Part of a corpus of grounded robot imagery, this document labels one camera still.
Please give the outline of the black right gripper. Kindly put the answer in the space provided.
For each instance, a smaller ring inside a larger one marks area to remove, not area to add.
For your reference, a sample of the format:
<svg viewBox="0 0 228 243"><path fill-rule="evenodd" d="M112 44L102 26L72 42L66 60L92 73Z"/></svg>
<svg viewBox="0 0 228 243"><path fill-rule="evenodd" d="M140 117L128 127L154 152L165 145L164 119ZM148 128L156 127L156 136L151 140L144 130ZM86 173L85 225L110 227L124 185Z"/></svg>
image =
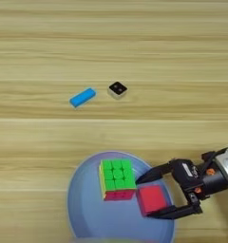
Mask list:
<svg viewBox="0 0 228 243"><path fill-rule="evenodd" d="M199 165L195 165L189 159L184 159L181 162L183 179L180 187L187 199L187 204L181 207L168 206L147 216L174 220L188 215L201 214L200 202L202 200L228 188L228 179L216 163L216 156L221 154L222 151L205 153L201 156L203 163ZM159 180L163 175L170 173L171 170L172 167L169 163L153 167L141 175L136 183L143 184Z"/></svg>

